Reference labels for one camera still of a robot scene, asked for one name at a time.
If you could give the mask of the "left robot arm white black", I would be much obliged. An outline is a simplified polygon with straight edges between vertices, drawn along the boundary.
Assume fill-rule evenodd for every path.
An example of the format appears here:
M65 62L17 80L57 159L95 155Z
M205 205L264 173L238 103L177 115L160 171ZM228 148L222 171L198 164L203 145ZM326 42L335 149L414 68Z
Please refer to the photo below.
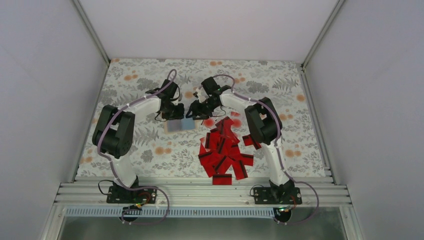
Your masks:
M100 156L106 158L114 175L114 182L120 186L119 196L131 203L139 197L138 177L126 154L133 145L136 123L150 114L161 116L162 121L184 118L184 105L179 102L180 88L165 79L161 88L148 90L146 95L118 108L105 105L94 129L92 143Z

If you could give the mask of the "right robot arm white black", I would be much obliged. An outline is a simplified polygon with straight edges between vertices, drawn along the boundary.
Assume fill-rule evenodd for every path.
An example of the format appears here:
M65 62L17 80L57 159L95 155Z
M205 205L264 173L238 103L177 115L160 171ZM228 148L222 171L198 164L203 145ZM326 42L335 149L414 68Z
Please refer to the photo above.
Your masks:
M272 101L267 97L257 100L243 96L237 93L233 86L219 86L213 77L205 79L201 86L207 98L202 102L192 102L186 117L206 120L219 107L228 107L240 114L244 113L250 135L254 142L263 148L270 170L271 198L278 204L284 203L295 190L295 183L286 170L281 153L282 123Z

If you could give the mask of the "beige card holder wallet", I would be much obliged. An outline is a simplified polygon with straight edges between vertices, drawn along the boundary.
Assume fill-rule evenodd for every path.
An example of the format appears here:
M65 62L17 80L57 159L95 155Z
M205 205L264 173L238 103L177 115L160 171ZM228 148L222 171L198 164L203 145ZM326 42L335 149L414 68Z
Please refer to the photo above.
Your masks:
M197 123L192 118L168 120L164 123L165 134L175 134L197 129Z

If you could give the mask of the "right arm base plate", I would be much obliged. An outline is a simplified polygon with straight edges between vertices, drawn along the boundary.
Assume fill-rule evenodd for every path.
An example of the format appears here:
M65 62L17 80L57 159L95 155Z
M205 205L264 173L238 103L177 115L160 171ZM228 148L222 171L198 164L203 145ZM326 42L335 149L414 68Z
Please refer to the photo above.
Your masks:
M302 194L298 187L288 193L277 195L272 192L271 187L255 186L250 191L256 205L301 205Z

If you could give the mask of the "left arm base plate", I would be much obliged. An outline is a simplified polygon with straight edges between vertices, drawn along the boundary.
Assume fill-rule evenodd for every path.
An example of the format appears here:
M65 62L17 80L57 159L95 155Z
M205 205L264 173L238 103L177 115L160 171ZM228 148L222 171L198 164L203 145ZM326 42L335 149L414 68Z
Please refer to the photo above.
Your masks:
M108 204L154 204L156 189L127 190L121 186L111 186L107 193Z

